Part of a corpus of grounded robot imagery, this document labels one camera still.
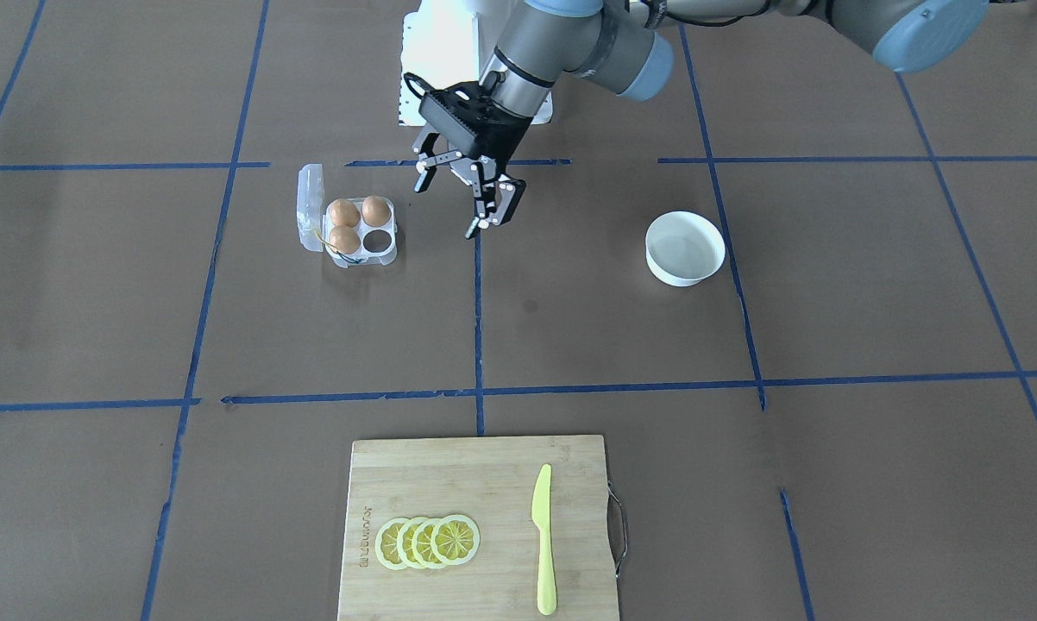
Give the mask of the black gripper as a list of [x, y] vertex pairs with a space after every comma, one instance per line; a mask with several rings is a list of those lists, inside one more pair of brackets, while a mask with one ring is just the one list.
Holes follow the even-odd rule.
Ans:
[[419, 104], [425, 93], [433, 90], [459, 91], [463, 98], [476, 101], [481, 112], [479, 137], [466, 149], [463, 144], [451, 144], [435, 129], [421, 130], [412, 143], [412, 152], [418, 158], [415, 165], [418, 178], [413, 192], [426, 192], [437, 169], [450, 166], [451, 172], [470, 185], [474, 193], [474, 216], [464, 235], [466, 239], [474, 239], [483, 229], [509, 223], [518, 208], [527, 184], [501, 173], [506, 171], [507, 162], [518, 148], [531, 119], [504, 110], [492, 98], [491, 88], [476, 82], [446, 88], [427, 82], [412, 83], [412, 94], [419, 98]]

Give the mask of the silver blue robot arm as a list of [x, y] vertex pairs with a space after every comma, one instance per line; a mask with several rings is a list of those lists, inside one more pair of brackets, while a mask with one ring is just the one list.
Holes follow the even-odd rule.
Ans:
[[403, 86], [420, 119], [413, 191], [447, 170], [468, 190], [464, 235], [501, 227], [526, 184], [508, 167], [566, 76], [656, 97], [673, 30], [732, 30], [781, 16], [826, 25], [894, 73], [927, 70], [971, 38], [988, 1], [424, 1], [405, 32]]

